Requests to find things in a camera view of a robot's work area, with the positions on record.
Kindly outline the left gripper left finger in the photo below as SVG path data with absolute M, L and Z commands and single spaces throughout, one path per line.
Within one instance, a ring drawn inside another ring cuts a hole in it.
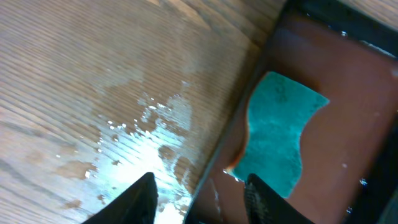
M 147 172 L 82 224 L 153 224 L 157 199 L 155 176 Z

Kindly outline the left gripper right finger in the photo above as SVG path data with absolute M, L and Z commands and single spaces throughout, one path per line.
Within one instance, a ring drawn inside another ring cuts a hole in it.
M 245 181 L 244 205 L 249 224 L 313 224 L 256 174 Z

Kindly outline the green yellow sponge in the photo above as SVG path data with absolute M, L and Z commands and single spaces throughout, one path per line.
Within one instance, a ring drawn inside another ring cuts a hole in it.
M 256 174 L 281 197 L 289 197 L 302 174 L 303 130 L 329 102 L 299 82 L 276 72 L 266 73 L 248 100 L 248 135 L 229 173 L 237 180 Z

